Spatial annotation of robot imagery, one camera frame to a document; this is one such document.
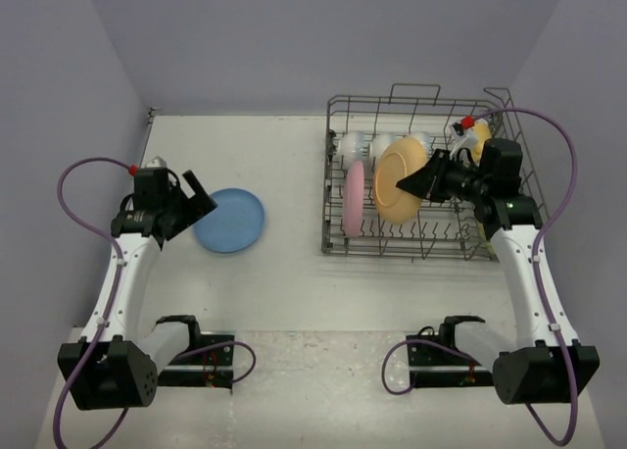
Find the orange yellow plate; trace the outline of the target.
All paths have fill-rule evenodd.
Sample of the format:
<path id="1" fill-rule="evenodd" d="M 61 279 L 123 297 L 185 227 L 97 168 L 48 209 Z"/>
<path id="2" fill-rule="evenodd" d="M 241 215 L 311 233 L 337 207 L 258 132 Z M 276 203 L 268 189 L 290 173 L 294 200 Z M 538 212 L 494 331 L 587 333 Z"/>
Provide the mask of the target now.
<path id="1" fill-rule="evenodd" d="M 422 169 L 427 163 L 427 152 L 412 138 L 400 138 L 392 143 L 377 162 L 374 174 L 374 204 L 381 218 L 402 225 L 412 220 L 420 209 L 422 199 L 397 187 L 397 183 Z"/>

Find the white bowl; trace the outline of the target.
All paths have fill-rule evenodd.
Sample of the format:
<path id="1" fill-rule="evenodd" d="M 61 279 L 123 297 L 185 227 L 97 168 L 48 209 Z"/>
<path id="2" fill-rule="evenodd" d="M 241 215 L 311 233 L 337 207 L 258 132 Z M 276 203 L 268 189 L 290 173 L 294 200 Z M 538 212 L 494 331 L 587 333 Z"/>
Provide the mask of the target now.
<path id="1" fill-rule="evenodd" d="M 338 142 L 336 158 L 350 166 L 352 163 L 364 159 L 365 147 L 365 134 L 362 131 L 348 132 Z"/>
<path id="2" fill-rule="evenodd" d="M 388 147 L 399 139 L 393 132 L 379 133 L 375 135 L 368 144 L 368 158 L 374 163 L 378 160 Z"/>
<path id="3" fill-rule="evenodd" d="M 430 157 L 433 151 L 433 136 L 426 131 L 417 131 L 408 134 L 408 137 L 417 140 L 424 148 L 427 156 Z"/>

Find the blue plate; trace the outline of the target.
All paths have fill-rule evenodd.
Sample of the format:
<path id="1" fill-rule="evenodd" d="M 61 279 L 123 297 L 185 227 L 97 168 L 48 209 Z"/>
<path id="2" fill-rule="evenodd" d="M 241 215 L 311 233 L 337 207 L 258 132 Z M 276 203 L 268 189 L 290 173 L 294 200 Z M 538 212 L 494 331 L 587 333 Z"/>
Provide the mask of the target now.
<path id="1" fill-rule="evenodd" d="M 214 253 L 230 254 L 253 245 L 265 228 L 265 208 L 252 192 L 224 188 L 211 194 L 217 207 L 192 229 L 198 243 Z"/>

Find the pink plate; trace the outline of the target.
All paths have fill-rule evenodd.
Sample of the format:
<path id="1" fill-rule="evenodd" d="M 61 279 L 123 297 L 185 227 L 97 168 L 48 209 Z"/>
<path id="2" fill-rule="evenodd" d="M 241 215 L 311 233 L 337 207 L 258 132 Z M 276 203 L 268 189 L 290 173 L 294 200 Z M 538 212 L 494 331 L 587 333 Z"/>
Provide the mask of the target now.
<path id="1" fill-rule="evenodd" d="M 343 195 L 342 221 L 348 237 L 358 237 L 362 231 L 364 166 L 353 162 L 346 175 Z"/>

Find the yellow mug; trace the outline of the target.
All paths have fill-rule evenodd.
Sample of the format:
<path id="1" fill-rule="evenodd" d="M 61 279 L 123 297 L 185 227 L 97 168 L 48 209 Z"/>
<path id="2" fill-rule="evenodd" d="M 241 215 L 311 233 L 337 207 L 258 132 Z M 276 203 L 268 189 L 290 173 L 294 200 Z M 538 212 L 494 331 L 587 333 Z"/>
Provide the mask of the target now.
<path id="1" fill-rule="evenodd" d="M 471 160 L 475 165 L 479 165 L 484 145 L 492 137 L 488 123 L 480 119 L 470 127 L 466 133 L 470 136 L 472 144 L 469 146 Z"/>

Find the light green mug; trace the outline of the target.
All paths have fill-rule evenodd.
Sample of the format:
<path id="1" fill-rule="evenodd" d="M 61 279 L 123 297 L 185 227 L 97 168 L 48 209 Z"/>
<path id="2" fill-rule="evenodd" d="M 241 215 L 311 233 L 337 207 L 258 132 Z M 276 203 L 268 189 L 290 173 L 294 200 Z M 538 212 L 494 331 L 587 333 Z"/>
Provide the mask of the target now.
<path id="1" fill-rule="evenodd" d="M 489 240 L 488 230 L 486 229 L 486 227 L 481 222 L 477 221 L 476 223 L 477 223 L 477 229 L 478 229 L 478 232 L 479 232 L 479 236 L 480 236 L 480 238 L 483 241 L 484 247 L 485 247 L 487 253 L 490 256 L 490 259 L 494 260 L 494 261 L 497 261 L 498 257 L 497 257 L 496 251 L 495 251 L 495 249 L 493 247 L 493 244 Z"/>

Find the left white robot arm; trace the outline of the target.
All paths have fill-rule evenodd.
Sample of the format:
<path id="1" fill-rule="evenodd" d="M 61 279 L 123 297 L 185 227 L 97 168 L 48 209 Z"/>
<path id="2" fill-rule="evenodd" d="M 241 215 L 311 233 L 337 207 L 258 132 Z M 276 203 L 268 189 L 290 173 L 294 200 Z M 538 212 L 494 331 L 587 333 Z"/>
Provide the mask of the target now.
<path id="1" fill-rule="evenodd" d="M 165 244 L 217 207 L 192 171 L 131 166 L 132 191 L 103 237 L 112 252 L 92 315 L 76 342 L 58 353 L 59 369 L 79 410 L 149 406 L 161 372 L 175 359 L 197 361 L 204 340 L 192 315 L 159 318 L 146 337 L 139 316 L 151 270 Z"/>

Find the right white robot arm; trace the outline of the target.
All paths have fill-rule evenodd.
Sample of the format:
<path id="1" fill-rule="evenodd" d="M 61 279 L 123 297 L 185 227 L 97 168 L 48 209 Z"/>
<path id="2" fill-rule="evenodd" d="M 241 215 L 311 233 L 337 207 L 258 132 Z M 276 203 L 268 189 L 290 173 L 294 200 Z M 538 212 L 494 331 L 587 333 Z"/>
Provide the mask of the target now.
<path id="1" fill-rule="evenodd" d="M 585 388 L 600 357 L 581 343 L 559 300 L 542 239 L 548 223 L 521 191 L 522 161 L 518 143 L 492 138 L 477 167 L 437 150 L 397 186 L 422 199 L 471 203 L 506 277 L 515 339 L 479 317 L 448 317 L 441 325 L 446 333 L 437 339 L 439 356 L 450 364 L 473 359 L 491 373 L 505 404 L 567 403 Z"/>

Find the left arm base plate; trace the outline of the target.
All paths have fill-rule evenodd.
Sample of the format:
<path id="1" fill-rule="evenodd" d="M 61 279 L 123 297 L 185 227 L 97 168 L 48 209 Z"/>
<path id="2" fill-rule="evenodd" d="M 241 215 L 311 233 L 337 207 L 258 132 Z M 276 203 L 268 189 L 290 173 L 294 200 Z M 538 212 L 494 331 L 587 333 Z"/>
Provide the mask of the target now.
<path id="1" fill-rule="evenodd" d="M 158 377 L 159 387 L 232 389 L 234 349 L 225 342 L 234 334 L 203 333 L 200 347 L 215 345 L 210 351 L 175 361 Z"/>

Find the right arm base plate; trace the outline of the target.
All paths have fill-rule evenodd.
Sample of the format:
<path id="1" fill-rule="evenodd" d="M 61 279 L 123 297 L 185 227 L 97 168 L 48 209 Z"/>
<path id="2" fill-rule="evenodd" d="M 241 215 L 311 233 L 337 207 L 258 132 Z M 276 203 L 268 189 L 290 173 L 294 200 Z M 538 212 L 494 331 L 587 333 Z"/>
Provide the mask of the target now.
<path id="1" fill-rule="evenodd" d="M 412 389 L 493 386 L 488 371 L 439 348 L 409 344 L 407 356 Z"/>

